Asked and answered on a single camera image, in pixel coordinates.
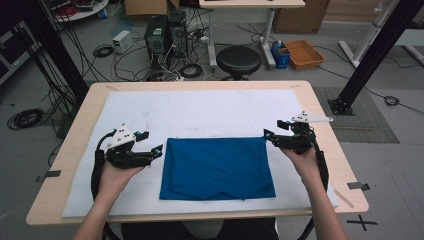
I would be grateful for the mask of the white metal stand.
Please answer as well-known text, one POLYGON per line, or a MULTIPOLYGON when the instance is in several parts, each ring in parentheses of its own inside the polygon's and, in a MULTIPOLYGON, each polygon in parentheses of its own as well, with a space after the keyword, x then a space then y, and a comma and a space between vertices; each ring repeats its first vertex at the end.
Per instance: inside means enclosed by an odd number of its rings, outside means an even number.
POLYGON ((359 45, 354 51, 348 46, 346 41, 339 41, 338 45, 341 50, 344 52, 349 62, 353 65, 354 68, 357 68, 360 64, 360 60, 363 58, 366 50, 373 43, 376 36, 379 34, 380 30, 384 25, 385 19, 389 16, 391 10, 395 7, 398 0, 381 0, 379 5, 378 15, 375 20, 371 23, 368 31, 365 36, 362 38, 359 45))

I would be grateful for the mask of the black metal post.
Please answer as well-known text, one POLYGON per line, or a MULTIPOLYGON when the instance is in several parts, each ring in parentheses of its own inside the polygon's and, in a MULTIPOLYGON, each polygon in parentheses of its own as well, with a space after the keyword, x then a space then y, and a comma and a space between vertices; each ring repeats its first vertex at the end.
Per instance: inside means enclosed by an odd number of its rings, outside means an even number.
POLYGON ((31 32, 45 48, 45 51, 64 77, 76 100, 82 102, 88 93, 89 87, 84 82, 60 36, 51 24, 41 2, 39 0, 16 0, 15 5, 22 12, 31 32))
POLYGON ((424 66, 424 55, 415 49, 415 46, 424 46, 424 29, 408 29, 423 7, 424 0, 397 1, 341 93, 329 101, 333 114, 352 112, 356 97, 395 45, 403 46, 424 66))

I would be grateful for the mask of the blue T-shirt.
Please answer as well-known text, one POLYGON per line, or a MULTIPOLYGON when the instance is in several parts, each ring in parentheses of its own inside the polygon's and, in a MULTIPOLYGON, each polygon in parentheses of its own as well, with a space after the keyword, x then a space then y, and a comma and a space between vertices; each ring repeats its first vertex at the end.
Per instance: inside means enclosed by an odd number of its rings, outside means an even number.
POLYGON ((264 138, 167 140, 160 199, 210 201, 275 196, 264 138))

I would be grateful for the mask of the black computer tower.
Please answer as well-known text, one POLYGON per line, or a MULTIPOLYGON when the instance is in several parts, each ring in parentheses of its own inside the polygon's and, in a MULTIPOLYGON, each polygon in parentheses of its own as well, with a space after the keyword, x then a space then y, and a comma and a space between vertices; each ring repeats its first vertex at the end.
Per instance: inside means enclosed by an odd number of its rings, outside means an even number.
POLYGON ((184 58, 188 52, 186 13, 172 12, 169 26, 173 41, 173 54, 176 58, 184 58))
POLYGON ((150 18, 144 34, 148 55, 153 69, 162 69, 169 48, 167 17, 154 15, 150 18))

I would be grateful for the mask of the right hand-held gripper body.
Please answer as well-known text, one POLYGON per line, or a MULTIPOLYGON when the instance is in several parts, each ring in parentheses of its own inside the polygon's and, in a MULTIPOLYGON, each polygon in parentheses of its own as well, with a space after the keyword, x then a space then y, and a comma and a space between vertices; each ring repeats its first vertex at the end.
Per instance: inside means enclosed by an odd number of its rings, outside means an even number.
POLYGON ((298 155, 303 154, 310 148, 316 152, 320 152, 319 145, 316 140, 314 129, 310 123, 314 122, 332 122, 332 117, 325 115, 309 114, 305 111, 293 116, 289 121, 291 126, 292 136, 276 135, 278 140, 272 143, 275 147, 294 150, 298 155))

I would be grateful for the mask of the blue container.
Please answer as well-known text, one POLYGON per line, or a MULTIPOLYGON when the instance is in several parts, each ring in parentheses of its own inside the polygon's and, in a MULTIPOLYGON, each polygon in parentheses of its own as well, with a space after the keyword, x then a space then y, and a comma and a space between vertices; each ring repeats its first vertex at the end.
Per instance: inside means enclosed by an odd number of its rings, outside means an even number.
POLYGON ((281 41, 275 42, 271 47, 271 54, 277 69, 285 69, 290 61, 290 52, 281 41))

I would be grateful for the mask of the grey tape piece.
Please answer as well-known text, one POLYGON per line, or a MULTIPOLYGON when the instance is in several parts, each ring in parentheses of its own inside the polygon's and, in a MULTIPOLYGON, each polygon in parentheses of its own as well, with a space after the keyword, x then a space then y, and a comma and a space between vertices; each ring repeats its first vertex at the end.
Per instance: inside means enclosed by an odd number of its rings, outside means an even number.
POLYGON ((361 183, 361 182, 350 182, 347 183, 349 189, 360 189, 361 191, 368 191, 370 190, 370 186, 368 183, 361 183))
POLYGON ((61 175, 61 170, 47 171, 44 175, 39 175, 36 178, 36 182, 44 183, 46 178, 59 177, 61 175))

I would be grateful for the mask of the thin wooden strip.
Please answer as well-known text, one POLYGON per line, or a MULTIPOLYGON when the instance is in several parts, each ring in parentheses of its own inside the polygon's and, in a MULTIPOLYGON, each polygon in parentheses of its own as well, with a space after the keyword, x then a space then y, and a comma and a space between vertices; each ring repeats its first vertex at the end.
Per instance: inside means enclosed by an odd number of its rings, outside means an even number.
POLYGON ((350 202, 343 194, 341 194, 337 189, 334 189, 334 193, 338 196, 339 199, 341 199, 346 205, 348 205, 350 208, 354 208, 354 205, 352 202, 350 202))

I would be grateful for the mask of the grey floor mat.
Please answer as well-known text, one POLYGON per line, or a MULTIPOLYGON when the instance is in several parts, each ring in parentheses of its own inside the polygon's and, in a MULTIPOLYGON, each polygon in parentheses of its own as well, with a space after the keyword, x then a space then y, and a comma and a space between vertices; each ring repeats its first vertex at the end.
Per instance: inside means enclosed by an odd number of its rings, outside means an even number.
POLYGON ((351 113, 335 115, 329 101, 338 97, 341 88, 314 87, 313 90, 325 115, 333 118, 330 125, 339 142, 399 143, 367 91, 362 91, 357 96, 351 113))

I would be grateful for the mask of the round white table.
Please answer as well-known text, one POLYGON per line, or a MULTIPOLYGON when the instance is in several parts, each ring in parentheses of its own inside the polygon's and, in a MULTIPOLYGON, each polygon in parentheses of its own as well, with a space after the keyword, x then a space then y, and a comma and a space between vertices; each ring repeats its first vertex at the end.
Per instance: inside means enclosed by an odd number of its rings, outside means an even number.
POLYGON ((76 8, 76 12, 72 15, 53 15, 53 19, 56 22, 69 22, 69 21, 75 21, 80 20, 95 14, 98 14, 102 10, 105 9, 107 4, 109 3, 109 0, 93 0, 92 7, 88 10, 81 10, 80 8, 76 8))

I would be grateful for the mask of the black tape cross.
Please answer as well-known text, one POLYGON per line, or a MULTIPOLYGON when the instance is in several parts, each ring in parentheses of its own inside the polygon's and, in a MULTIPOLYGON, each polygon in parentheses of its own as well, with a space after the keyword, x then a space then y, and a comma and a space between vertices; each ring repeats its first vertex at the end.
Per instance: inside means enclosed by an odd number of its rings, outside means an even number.
POLYGON ((348 224, 357 224, 357 225, 360 225, 364 231, 367 231, 367 226, 368 225, 371 225, 371 226, 377 226, 378 225, 378 223, 375 222, 375 221, 365 220, 361 215, 359 215, 358 216, 358 219, 356 219, 356 220, 348 219, 347 220, 347 223, 348 224))

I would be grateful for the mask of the black round stool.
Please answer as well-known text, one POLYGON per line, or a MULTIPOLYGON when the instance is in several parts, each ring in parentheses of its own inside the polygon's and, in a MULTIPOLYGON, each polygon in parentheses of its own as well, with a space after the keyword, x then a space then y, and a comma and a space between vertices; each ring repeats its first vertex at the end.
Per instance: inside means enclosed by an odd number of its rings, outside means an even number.
POLYGON ((228 74, 224 80, 245 80, 245 75, 250 76, 256 72, 262 59, 258 52, 243 46, 231 46, 221 50, 216 56, 217 66, 228 74))

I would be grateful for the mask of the person's left hand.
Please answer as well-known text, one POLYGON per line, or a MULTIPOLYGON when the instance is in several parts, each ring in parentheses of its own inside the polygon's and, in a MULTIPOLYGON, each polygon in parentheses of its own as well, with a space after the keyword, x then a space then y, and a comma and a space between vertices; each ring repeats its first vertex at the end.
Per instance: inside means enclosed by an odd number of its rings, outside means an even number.
POLYGON ((115 201, 125 189, 133 176, 143 170, 143 167, 119 169, 109 161, 103 166, 97 201, 115 201))

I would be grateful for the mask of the person's right hand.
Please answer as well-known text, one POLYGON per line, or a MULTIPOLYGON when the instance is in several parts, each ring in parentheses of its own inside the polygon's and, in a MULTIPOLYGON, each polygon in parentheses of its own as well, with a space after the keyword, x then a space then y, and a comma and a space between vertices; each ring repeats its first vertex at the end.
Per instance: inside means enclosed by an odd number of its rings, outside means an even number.
POLYGON ((282 152, 291 160, 304 184, 321 181, 317 159, 313 149, 309 149, 300 155, 294 150, 282 149, 282 152))

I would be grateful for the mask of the white table mat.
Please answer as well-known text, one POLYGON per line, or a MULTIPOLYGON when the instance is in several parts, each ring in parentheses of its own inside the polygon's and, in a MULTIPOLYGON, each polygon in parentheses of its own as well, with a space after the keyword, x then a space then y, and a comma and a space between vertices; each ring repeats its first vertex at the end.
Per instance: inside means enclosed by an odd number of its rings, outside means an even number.
POLYGON ((276 122, 289 120, 300 111, 300 102, 290 89, 114 91, 107 96, 95 124, 62 215, 83 217, 88 212, 92 205, 90 175, 96 145, 107 132, 122 124, 150 134, 135 145, 135 151, 162 145, 164 154, 131 180, 111 211, 114 216, 307 210, 310 203, 300 177, 287 157, 267 140, 275 197, 210 201, 159 198, 168 139, 264 138, 264 129, 279 133, 276 122))

